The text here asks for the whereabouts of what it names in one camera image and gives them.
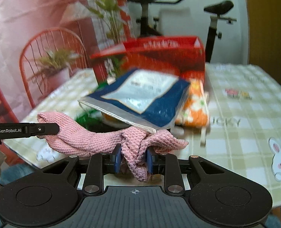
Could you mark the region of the green zongzi sachet with tassel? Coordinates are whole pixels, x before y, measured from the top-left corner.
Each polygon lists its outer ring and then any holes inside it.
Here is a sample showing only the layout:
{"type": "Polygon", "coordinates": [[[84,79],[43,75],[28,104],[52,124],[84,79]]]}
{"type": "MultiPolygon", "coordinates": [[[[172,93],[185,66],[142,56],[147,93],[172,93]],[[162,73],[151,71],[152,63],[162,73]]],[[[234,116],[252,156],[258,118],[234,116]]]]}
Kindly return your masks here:
{"type": "Polygon", "coordinates": [[[91,132],[106,132],[107,126],[102,122],[99,112],[94,109],[83,111],[75,117],[75,122],[91,132]]]}

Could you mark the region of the printed backdrop curtain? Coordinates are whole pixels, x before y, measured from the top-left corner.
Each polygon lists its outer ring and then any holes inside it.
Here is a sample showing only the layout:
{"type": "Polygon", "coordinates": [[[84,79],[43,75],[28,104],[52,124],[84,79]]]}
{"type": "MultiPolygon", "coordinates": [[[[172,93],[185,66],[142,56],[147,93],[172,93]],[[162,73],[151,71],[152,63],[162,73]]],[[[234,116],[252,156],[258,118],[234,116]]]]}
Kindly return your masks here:
{"type": "Polygon", "coordinates": [[[117,38],[133,37],[127,0],[0,0],[0,123],[82,113],[96,86],[89,57],[114,44],[103,9],[112,3],[117,38]]]}

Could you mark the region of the orange floral fabric pouch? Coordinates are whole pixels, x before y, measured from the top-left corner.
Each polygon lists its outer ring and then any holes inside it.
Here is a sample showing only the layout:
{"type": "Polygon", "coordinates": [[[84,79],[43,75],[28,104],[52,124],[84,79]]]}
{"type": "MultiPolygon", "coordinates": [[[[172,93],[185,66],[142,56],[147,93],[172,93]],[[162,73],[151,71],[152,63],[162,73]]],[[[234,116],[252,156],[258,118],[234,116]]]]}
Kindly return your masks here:
{"type": "Polygon", "coordinates": [[[199,79],[188,79],[188,98],[176,117],[175,124],[186,127],[207,127],[209,125],[208,94],[199,79]]]}

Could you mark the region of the yellow wooden door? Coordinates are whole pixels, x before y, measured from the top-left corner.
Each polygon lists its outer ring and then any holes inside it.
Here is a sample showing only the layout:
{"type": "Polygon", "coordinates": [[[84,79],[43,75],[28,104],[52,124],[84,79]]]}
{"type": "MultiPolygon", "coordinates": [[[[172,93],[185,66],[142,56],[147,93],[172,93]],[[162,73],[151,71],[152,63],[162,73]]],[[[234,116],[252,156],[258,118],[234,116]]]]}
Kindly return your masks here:
{"type": "Polygon", "coordinates": [[[281,0],[247,0],[249,63],[281,85],[281,0]]]}

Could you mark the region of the green plaid bunny tablecloth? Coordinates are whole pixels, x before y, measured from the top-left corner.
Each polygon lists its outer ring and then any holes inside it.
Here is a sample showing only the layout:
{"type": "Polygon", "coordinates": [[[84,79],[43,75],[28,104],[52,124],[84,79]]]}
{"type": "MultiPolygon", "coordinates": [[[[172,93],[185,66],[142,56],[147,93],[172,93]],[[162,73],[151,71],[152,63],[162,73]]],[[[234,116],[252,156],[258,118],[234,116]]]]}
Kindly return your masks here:
{"type": "MultiPolygon", "coordinates": [[[[198,155],[263,185],[273,207],[281,206],[281,178],[275,178],[269,146],[274,138],[281,156],[281,86],[255,65],[207,64],[205,91],[209,93],[210,130],[206,144],[200,132],[184,128],[188,146],[174,154],[187,160],[198,155]]],[[[78,100],[97,87],[92,69],[80,70],[51,93],[22,122],[35,123],[43,111],[59,111],[76,118],[83,112],[78,100]]],[[[43,168],[64,158],[37,137],[8,139],[4,144],[30,165],[43,168]]]]}

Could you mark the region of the black exercise bike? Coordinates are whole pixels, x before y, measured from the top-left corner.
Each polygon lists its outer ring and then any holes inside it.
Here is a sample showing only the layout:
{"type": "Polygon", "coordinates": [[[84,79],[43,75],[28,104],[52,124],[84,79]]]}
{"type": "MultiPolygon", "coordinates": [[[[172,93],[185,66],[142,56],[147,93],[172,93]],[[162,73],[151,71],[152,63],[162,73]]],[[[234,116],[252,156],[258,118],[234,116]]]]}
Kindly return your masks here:
{"type": "MultiPolygon", "coordinates": [[[[204,7],[220,3],[224,0],[158,0],[158,4],[150,4],[149,21],[159,18],[158,31],[165,36],[198,36],[206,42],[208,28],[211,22],[210,14],[204,12],[204,7]]],[[[227,16],[238,19],[238,2],[227,16]]],[[[212,63],[240,64],[241,32],[240,23],[232,24],[218,21],[217,31],[222,33],[221,39],[216,39],[211,58],[212,63]]]]}

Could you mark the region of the blue packet in plastic bag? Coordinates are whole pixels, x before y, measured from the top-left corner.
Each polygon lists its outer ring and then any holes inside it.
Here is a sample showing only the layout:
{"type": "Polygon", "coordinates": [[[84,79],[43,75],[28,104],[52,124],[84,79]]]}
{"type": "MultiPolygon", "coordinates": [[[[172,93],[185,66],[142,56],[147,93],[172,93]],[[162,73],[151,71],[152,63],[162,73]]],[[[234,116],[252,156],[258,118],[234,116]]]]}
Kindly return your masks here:
{"type": "Polygon", "coordinates": [[[190,83],[179,76],[133,69],[78,102],[149,133],[171,129],[188,98],[190,83]]]}

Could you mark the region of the red strawberry cardboard box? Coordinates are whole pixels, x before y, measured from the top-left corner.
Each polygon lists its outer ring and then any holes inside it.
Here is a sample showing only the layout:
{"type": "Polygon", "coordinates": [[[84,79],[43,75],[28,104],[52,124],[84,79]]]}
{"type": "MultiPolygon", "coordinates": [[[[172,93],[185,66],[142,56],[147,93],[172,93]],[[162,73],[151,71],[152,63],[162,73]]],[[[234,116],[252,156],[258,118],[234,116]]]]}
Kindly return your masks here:
{"type": "Polygon", "coordinates": [[[152,36],[121,42],[92,54],[98,83],[139,68],[205,81],[205,50],[198,36],[152,36]]]}

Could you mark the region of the pink knitted cloth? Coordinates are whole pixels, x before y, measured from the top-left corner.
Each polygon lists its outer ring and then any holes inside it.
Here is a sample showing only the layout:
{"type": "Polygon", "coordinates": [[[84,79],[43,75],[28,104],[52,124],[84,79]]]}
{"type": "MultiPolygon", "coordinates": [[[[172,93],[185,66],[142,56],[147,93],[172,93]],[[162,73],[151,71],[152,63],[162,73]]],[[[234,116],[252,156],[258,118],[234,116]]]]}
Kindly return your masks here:
{"type": "Polygon", "coordinates": [[[169,153],[182,150],[188,145],[187,141],[175,138],[167,130],[150,134],[137,127],[129,127],[107,133],[90,132],[61,112],[42,112],[37,115],[37,120],[39,123],[59,125],[60,131],[57,135],[45,135],[43,138],[50,148],[65,155],[89,157],[97,153],[107,154],[120,144],[131,173],[141,182],[148,180],[144,160],[148,147],[153,147],[157,153],[169,153]]]}

